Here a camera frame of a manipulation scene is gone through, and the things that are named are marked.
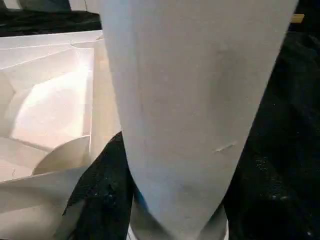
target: cardboard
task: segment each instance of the cardboard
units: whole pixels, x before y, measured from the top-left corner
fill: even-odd
[[[0,38],[0,239],[52,239],[80,176],[120,130],[101,36]]]

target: yellow tag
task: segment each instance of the yellow tag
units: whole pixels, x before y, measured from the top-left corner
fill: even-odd
[[[304,17],[305,17],[304,14],[293,14],[293,16],[291,18],[291,23],[300,24],[300,23],[302,23]]]

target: white cylindrical object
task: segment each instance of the white cylindrical object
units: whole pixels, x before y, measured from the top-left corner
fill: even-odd
[[[103,2],[134,181],[170,234],[195,239],[230,184],[296,0]]]

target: black cloth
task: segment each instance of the black cloth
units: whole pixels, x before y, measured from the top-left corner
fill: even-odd
[[[23,10],[40,12],[71,12],[69,0],[18,0]]]
[[[6,10],[7,7],[6,7],[6,4],[5,4],[5,1],[4,0],[0,0],[0,11],[1,10]]]
[[[101,30],[100,16],[86,11],[0,9],[0,37]]]
[[[224,198],[231,240],[320,239],[320,40],[289,32]]]
[[[73,240],[125,240],[127,237],[134,182],[122,133],[114,136],[84,172],[68,200],[68,209],[85,201]]]
[[[292,23],[289,26],[290,32],[304,32],[319,36],[320,29],[320,1],[319,0],[299,0],[296,7],[296,14],[304,14],[301,23]]]

